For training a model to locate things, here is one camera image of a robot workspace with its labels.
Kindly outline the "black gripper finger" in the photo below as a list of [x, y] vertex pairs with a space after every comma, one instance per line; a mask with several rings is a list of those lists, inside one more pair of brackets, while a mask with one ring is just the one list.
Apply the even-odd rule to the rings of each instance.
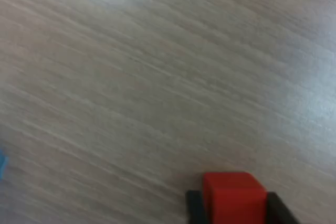
[[266, 224], [300, 224], [292, 211], [275, 192], [268, 192], [266, 197]]
[[207, 224], [208, 216], [205, 211], [202, 192], [199, 190], [188, 190], [185, 193], [186, 209], [189, 224]]

